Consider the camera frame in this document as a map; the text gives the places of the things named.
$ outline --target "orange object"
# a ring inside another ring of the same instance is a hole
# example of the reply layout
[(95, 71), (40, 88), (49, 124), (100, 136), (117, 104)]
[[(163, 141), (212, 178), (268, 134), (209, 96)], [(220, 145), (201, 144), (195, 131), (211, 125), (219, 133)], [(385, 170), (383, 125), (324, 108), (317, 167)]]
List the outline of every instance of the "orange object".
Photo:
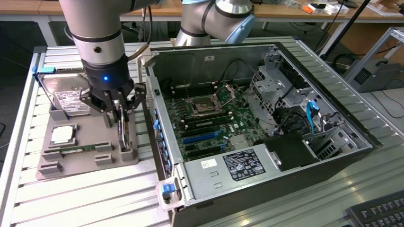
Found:
[(304, 6), (304, 7), (301, 7), (301, 9), (303, 9), (304, 11), (307, 11), (308, 13), (312, 13), (312, 12), (313, 12), (313, 9), (312, 9), (309, 6)]

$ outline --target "motherboard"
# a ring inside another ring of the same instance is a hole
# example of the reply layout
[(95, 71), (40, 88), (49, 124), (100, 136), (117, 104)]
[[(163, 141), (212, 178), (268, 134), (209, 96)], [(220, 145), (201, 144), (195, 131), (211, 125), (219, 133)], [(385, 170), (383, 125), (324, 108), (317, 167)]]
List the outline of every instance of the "motherboard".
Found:
[(265, 138), (245, 97), (235, 84), (183, 87), (164, 95), (184, 160), (247, 148)]

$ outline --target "blue pcie slot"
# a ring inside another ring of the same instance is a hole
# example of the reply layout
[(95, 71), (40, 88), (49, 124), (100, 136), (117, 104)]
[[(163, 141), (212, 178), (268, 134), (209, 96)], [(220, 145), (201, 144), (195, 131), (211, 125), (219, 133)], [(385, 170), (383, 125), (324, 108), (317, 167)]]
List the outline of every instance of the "blue pcie slot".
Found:
[(208, 135), (204, 135), (204, 136), (199, 136), (199, 137), (193, 137), (193, 138), (187, 138), (187, 139), (183, 140), (183, 144), (195, 143), (195, 142), (199, 142), (199, 141), (215, 139), (219, 136), (220, 131), (216, 131), (216, 132), (213, 132), (213, 133), (211, 133)]

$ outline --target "slotted aluminum surface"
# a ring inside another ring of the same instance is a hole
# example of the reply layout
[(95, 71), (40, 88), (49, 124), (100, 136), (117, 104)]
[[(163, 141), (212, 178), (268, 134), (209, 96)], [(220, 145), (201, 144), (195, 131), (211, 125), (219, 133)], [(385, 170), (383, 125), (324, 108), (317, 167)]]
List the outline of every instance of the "slotted aluminum surface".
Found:
[[(281, 42), (285, 45), (384, 147), (328, 181), (203, 226), (340, 227), (349, 223), (344, 209), (403, 189), (404, 140), (300, 41), (291, 37), (252, 38), (245, 41), (252, 42)], [(171, 45), (171, 42), (156, 42), (151, 47)], [(131, 55), (140, 46), (141, 44), (128, 44), (127, 54)], [(48, 48), (47, 56), (40, 58), (40, 64), (41, 62), (44, 67), (81, 66), (75, 47)], [(129, 69), (133, 80), (139, 81), (135, 63), (129, 64)], [(139, 164), (39, 182), (35, 174), (49, 117), (49, 101), (36, 84), (32, 100), (35, 104), (31, 103), (32, 108), (28, 109), (24, 122), (27, 137), (23, 136), (19, 141), (25, 148), (19, 151), (24, 158), (16, 159), (15, 180), (11, 182), (1, 226), (168, 227), (168, 214), (160, 210), (156, 200), (157, 176), (141, 109), (137, 109), (136, 114), (141, 144)]]

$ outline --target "robotic arm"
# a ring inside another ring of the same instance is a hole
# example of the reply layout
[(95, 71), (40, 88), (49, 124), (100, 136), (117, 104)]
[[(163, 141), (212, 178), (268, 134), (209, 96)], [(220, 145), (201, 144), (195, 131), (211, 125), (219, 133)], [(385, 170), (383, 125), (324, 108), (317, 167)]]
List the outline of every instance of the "robotic arm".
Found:
[[(113, 114), (115, 121), (137, 107), (145, 93), (144, 85), (131, 79), (128, 61), (147, 45), (127, 57), (119, 17), (157, 3), (159, 0), (60, 0), (89, 81), (80, 99), (99, 112)], [(255, 21), (249, 0), (183, 0), (183, 4), (177, 46), (209, 44), (209, 35), (227, 44), (244, 40)], [(133, 89), (136, 95), (128, 100)]]

